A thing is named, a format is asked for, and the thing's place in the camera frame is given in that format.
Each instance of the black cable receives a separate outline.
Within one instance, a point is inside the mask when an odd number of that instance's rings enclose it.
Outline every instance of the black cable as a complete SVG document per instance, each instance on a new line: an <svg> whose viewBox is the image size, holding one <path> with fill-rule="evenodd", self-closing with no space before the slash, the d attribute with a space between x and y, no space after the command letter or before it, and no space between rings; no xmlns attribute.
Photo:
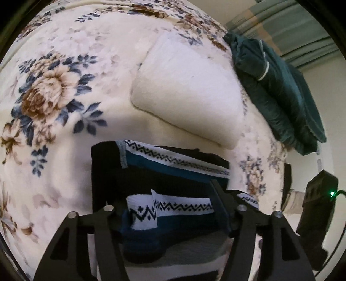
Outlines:
<svg viewBox="0 0 346 281"><path fill-rule="evenodd" d="M343 195L346 197L346 191L345 191L345 190L338 190L338 191L334 194L334 196L333 196L334 201L336 200L336 197L337 197L339 194L343 194ZM330 262L330 260L331 260L332 257L334 256L336 250L338 249L338 247L339 247L339 245L340 245L340 243L341 243L341 241L342 241L342 239L343 239L343 237L344 237L345 232L346 232L346 223L345 223L345 226L344 226L344 230L343 230L343 232L342 232L342 234L341 234L341 236L340 236L340 239L339 239L338 243L336 244L336 246L335 246L333 252L331 253L329 259L324 263L324 265L322 266L322 268L315 274L315 277L317 277L317 275L320 274L321 271L322 271L322 270L326 267L326 265Z"/></svg>

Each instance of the zigzag pattern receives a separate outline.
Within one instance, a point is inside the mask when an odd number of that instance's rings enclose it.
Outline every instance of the zigzag pattern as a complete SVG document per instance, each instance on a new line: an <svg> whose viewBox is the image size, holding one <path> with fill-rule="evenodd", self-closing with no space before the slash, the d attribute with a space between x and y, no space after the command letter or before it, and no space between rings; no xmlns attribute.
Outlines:
<svg viewBox="0 0 346 281"><path fill-rule="evenodd" d="M194 169L198 169L198 170L202 170L202 171L210 172L210 173L214 173L214 174L229 175L229 172L227 172L227 171L221 171L221 170L218 170L218 169L213 169L213 168L210 168L210 167L205 167L205 166L202 166L202 165L199 165L199 164L196 164L196 163L191 163L191 162L188 162L188 161L185 161L185 160L181 160L181 159L178 159L178 158L172 158L172 157L170 158L168 155L160 154L159 152L154 151L154 150L152 150L150 148L146 148L145 146L140 145L140 144L138 144L136 142L132 142L132 141L126 140L125 143L129 147L131 147L132 149L135 149L136 151L144 153L145 155L148 155L148 156L150 156L152 158L164 160L166 162L173 163L173 164L176 164L176 165L181 165L181 166L184 166L184 167L190 167L190 168L194 168Z"/></svg>
<svg viewBox="0 0 346 281"><path fill-rule="evenodd" d="M145 208L145 210L144 210L144 213L143 214L140 214L140 213L138 213L137 211L135 211L134 209L130 209L130 214L131 215L135 215L136 216L136 218L137 219L139 219L140 221L144 221L146 218L148 219L148 220L151 220L151 218L153 218L154 220L156 220L156 211L153 209L153 211L152 210L150 210L150 208L149 208L149 206L147 206L146 208Z"/></svg>
<svg viewBox="0 0 346 281"><path fill-rule="evenodd" d="M177 203L171 203L171 202L158 202L154 201L154 206L156 210L162 211L162 210L168 210L170 211L171 209L173 211L178 210L178 211L207 211L207 210L212 210L213 207L211 204L177 204Z"/></svg>

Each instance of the black robotic claw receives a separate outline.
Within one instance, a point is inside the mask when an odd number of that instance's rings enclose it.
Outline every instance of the black robotic claw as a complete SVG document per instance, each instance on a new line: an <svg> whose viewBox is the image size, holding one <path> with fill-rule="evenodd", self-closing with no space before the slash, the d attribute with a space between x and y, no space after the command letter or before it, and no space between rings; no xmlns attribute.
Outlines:
<svg viewBox="0 0 346 281"><path fill-rule="evenodd" d="M221 281L247 281L256 233L263 237L257 281L315 280L298 237L281 212L259 212L232 191L225 193L212 181L208 195L220 228L234 238ZM112 205L79 216L71 212L55 233L38 266L34 281L96 281L89 266L87 234L95 235L102 281L129 281L118 247L121 219Z"/></svg>

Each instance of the white wall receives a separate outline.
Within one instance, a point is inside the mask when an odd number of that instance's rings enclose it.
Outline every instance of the white wall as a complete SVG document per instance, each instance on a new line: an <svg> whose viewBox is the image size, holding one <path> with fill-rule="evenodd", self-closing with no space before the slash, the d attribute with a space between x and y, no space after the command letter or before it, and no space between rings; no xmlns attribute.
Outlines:
<svg viewBox="0 0 346 281"><path fill-rule="evenodd" d="M221 24L256 4L255 0L189 0Z"/></svg>
<svg viewBox="0 0 346 281"><path fill-rule="evenodd" d="M346 61L343 56L303 70L327 133L321 146L322 167L339 179L339 189L346 189ZM292 188L301 190L318 172L318 156L289 152L292 164Z"/></svg>

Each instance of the bed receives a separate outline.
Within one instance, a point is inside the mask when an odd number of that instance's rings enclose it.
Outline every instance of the bed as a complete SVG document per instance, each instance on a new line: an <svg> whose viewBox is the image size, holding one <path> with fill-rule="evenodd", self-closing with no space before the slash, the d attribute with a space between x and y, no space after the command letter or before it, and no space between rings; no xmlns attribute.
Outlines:
<svg viewBox="0 0 346 281"><path fill-rule="evenodd" d="M184 0L53 1L1 62L0 231L29 279L66 214L91 212L90 149L102 141L217 154L230 162L229 189L254 196L264 213L280 209L286 149L243 89L244 126L233 150L132 105L133 80L163 32L231 64L225 28ZM260 255L256 244L250 279ZM222 272L224 259L216 262Z"/></svg>

